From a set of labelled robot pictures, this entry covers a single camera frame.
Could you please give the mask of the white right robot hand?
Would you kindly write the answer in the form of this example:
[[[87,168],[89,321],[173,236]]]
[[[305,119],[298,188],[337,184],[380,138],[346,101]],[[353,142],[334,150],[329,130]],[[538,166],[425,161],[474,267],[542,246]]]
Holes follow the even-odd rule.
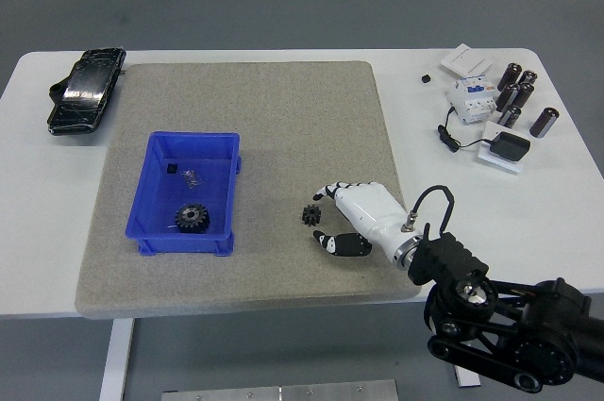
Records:
[[[380,183],[343,183],[326,185],[312,197],[328,196],[337,209],[370,244],[381,247],[387,259],[399,270],[411,268],[414,252],[422,234],[414,227],[415,212],[406,212]]]

